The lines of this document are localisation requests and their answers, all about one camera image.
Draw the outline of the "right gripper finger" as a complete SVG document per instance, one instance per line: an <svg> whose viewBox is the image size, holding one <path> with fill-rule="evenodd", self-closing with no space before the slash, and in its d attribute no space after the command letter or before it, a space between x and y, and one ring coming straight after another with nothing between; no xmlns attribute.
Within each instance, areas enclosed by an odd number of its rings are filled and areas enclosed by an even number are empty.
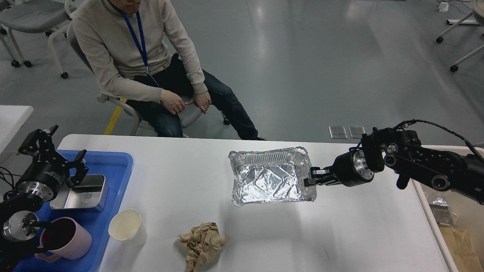
<svg viewBox="0 0 484 272"><path fill-rule="evenodd" d="M310 167L308 177L304 179L304 187L313 187L317 185L332 186L340 184L341 182L332 171L331 166L325 168Z"/></svg>

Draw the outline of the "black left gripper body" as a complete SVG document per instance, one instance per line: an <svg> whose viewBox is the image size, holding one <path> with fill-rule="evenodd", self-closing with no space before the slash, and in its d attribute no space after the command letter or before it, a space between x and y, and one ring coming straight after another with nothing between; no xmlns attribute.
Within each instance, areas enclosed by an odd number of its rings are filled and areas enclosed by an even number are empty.
<svg viewBox="0 0 484 272"><path fill-rule="evenodd" d="M68 161L61 155L51 159L33 158L16 184L19 193L36 193L44 201L53 200L70 175Z"/></svg>

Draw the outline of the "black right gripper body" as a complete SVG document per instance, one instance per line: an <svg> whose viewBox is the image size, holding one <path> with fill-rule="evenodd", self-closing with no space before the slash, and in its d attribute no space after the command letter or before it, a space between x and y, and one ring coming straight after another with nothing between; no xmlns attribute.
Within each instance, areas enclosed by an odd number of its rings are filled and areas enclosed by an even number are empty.
<svg viewBox="0 0 484 272"><path fill-rule="evenodd" d="M375 175L368 167L363 150L351 150L337 156L332 164L332 172L337 184L346 187L368 184Z"/></svg>

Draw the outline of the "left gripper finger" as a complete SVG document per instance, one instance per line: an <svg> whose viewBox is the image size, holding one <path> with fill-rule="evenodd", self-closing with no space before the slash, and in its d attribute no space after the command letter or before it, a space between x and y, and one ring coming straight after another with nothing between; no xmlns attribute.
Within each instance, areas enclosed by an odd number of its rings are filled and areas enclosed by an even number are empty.
<svg viewBox="0 0 484 272"><path fill-rule="evenodd" d="M89 170L89 168L85 165L86 161L84 157L86 153L87 150L80 150L73 161L65 163L66 169L76 169L74 176L66 179L66 184L69 188L79 186L83 179L86 177L86 174Z"/></svg>
<svg viewBox="0 0 484 272"><path fill-rule="evenodd" d="M52 136L58 128L58 125L54 125L49 129L36 129L30 132L20 145L18 152L31 156L35 162L57 161L59 153L56 152Z"/></svg>

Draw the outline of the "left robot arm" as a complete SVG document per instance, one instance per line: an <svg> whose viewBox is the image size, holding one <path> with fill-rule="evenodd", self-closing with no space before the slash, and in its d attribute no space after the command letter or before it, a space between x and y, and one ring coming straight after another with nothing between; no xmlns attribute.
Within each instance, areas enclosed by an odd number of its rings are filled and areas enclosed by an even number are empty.
<svg viewBox="0 0 484 272"><path fill-rule="evenodd" d="M54 200L62 186L77 187L85 178L86 150L80 150L73 161L58 153L52 136L59 126L30 132L19 147L19 153L32 157L32 162L13 187L13 194L1 203L1 271L12 272L30 254L43 253L52 246L38 248L33 241L40 228L55 229L35 215L45 202Z"/></svg>

